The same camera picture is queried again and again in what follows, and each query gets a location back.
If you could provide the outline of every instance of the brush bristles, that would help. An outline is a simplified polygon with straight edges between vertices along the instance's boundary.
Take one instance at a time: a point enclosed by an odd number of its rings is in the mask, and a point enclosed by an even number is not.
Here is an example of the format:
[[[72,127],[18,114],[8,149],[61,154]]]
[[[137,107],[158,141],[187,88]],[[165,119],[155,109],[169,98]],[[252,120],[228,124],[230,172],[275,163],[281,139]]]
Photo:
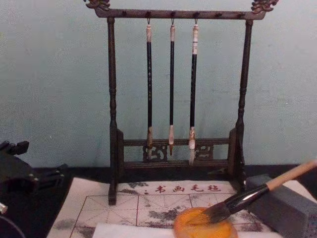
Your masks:
[[[148,160],[152,158],[152,149],[148,149]]]
[[[191,219],[187,224],[192,226],[207,225],[221,222],[231,215],[224,202],[207,208],[203,213]]]
[[[193,165],[195,160],[195,150],[190,150],[189,165]]]
[[[172,154],[173,154],[173,145],[172,144],[169,145],[169,154],[170,154],[170,156],[172,156]]]

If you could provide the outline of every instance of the dark table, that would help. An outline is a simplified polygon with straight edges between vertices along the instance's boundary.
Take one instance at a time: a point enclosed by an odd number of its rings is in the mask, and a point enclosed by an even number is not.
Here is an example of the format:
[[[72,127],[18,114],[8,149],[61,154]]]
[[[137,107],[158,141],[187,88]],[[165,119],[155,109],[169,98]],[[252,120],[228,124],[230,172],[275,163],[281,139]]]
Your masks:
[[[272,178],[293,168],[295,165],[246,166],[248,177],[268,174]],[[27,238],[46,238],[74,177],[92,179],[99,182],[110,181],[109,168],[70,168],[65,175],[62,188],[44,191],[37,195],[14,193],[0,198],[9,207],[6,216],[12,219]],[[156,169],[155,171],[128,171],[121,182],[154,180],[209,180],[208,170],[195,172],[187,168]],[[298,178],[298,181],[317,199],[317,170]]]

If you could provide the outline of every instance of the felt mat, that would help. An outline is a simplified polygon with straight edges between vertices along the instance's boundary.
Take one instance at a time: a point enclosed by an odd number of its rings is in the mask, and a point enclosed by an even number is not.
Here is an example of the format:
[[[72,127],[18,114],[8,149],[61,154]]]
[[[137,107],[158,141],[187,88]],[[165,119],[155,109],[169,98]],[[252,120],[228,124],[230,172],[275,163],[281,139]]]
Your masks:
[[[285,185],[314,200],[297,181]],[[226,181],[121,183],[117,204],[109,206],[108,190],[107,183],[74,178],[48,238],[92,238],[99,223],[168,230],[181,211],[212,206],[236,193]],[[272,233],[270,227],[245,210],[230,220],[239,232]]]

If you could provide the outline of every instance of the carved wooden panel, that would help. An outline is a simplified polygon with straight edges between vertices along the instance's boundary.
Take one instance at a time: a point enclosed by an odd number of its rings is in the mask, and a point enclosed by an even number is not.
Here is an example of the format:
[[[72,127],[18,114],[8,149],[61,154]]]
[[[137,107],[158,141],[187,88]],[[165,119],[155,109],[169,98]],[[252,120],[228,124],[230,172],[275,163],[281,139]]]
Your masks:
[[[195,161],[208,161],[213,159],[213,145],[196,146]]]
[[[147,146],[143,146],[143,161],[144,162],[163,162],[167,161],[167,146],[153,146],[152,158],[148,159]]]

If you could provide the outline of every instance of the white brush tip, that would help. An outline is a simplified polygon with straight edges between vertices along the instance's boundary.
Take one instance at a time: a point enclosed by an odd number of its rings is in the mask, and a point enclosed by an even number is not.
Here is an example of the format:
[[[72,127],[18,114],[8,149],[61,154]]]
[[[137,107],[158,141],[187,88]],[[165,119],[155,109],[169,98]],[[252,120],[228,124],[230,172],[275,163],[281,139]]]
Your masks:
[[[189,165],[193,165],[195,160],[195,150],[190,150]]]
[[[148,160],[152,158],[152,149],[148,149]]]

